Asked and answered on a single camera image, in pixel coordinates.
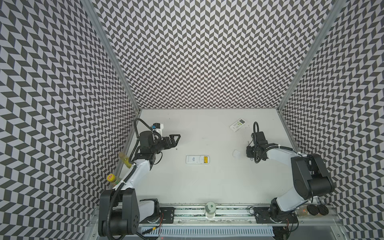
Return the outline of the white green cylinder on rail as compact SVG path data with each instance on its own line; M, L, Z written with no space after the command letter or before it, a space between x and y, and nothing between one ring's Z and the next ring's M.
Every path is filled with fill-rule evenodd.
M216 216L216 210L217 210L217 207L214 202L212 201L207 202L205 205L205 216L208 219L214 218Z

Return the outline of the black round cap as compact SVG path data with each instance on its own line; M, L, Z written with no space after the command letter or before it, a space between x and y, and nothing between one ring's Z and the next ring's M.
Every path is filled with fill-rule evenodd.
M324 204L319 204L317 205L317 208L319 210L319 214L322 215L322 216L326 216L329 214L329 209L327 208L326 205Z
M316 205L307 205L307 212L310 216L316 216L320 213L319 208Z

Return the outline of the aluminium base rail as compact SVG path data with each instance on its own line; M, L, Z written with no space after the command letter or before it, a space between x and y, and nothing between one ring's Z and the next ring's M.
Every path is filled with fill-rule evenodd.
M175 217L173 225L233 225L233 226L246 226L246 225L276 225L285 226L286 224L258 224L255 217L249 212L251 207L267 207L266 204L246 205L246 204L216 204L216 216L208 219L205 216L205 204L160 204L160 207L174 207ZM342 221L337 216L336 211L328 206L329 214L322 216L310 216L305 207L300 207L294 210L298 217L298 223L289 225L300 226L341 226Z

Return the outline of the white remote control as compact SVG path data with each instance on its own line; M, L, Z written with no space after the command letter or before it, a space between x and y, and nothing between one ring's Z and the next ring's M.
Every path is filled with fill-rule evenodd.
M207 165L210 163L210 157L207 155L187 155L187 165Z
M247 123L246 120L244 119L239 119L237 120L235 123L233 123L232 125L230 125L230 129L233 131L233 132L237 132L240 128L242 128L245 124Z

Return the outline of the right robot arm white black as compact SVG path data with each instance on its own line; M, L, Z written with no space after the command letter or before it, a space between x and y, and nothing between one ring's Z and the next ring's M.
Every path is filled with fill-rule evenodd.
M318 154L302 154L293 148L269 143L258 122L253 124L253 146L248 145L246 155L256 164L275 160L292 169L293 187L280 197L271 200L268 210L254 208L254 214L267 214L273 223L296 223L295 209L314 197L322 197L335 190L330 172Z

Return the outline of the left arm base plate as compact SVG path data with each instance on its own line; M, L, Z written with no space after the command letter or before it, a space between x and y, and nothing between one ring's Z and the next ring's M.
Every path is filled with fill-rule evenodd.
M162 224L173 224L175 217L174 207L160 207L160 217Z

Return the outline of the black round cap inner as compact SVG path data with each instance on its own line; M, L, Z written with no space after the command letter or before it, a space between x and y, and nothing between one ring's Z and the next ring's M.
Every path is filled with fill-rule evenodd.
M320 213L319 208L316 205L307 205L307 212L310 216L316 216Z

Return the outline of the yellow-green bottle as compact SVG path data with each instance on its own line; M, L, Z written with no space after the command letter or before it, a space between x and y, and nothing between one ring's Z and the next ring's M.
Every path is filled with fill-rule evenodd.
M123 164L130 169L132 167L132 164L130 162L129 157L124 154L123 152L119 152L119 159L123 162Z

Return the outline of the red jar yellow lid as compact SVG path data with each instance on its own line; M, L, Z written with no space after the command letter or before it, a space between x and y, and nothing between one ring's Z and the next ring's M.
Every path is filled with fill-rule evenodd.
M117 177L117 176L114 175L114 174L109 174L109 175L107 176L107 181L108 181L110 184L114 185L114 186L116 186L121 180L122 180L122 179L121 179L120 177Z

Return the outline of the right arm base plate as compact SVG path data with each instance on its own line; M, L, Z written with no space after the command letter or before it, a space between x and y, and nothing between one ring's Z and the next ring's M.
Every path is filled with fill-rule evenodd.
M294 211L278 213L273 219L267 207L251 207L249 212L255 217L258 224L296 224L298 217Z

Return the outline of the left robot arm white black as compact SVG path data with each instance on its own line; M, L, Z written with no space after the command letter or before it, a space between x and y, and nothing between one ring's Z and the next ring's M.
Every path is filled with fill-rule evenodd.
M135 188L158 163L156 155L163 150L175 148L181 135L162 135L163 125L149 126L140 118L134 119L137 137L129 156L131 170L111 190L105 190L100 198L98 234L109 240L122 240L127 235L138 235L142 221L163 220L163 213L157 199L138 200Z

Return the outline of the black round cap outer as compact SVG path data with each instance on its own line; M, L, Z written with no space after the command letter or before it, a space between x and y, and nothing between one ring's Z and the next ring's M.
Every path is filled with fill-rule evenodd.
M329 209L327 208L326 205L324 204L319 204L317 205L317 208L319 210L319 214L322 215L322 216L326 216L329 214Z

